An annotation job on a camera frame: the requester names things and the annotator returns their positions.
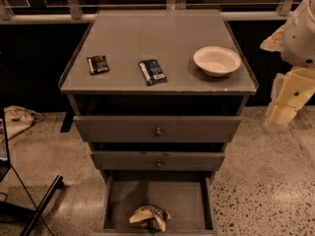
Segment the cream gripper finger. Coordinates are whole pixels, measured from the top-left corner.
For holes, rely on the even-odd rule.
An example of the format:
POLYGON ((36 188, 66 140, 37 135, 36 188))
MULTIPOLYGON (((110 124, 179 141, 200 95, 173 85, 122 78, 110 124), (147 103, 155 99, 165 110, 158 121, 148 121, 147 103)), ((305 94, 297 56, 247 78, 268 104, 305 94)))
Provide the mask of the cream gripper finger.
POLYGON ((293 120, 296 114, 297 112, 293 108, 275 105, 272 108, 269 120, 275 125, 286 126, 293 120))

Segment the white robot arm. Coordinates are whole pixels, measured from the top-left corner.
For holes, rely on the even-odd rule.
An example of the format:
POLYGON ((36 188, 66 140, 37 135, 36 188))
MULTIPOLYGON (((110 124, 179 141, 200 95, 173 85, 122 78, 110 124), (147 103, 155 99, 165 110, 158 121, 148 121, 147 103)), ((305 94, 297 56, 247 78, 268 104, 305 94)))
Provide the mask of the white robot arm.
POLYGON ((315 0, 302 0, 286 22, 260 45, 292 66, 274 79, 267 120, 288 125, 315 93, 315 0))

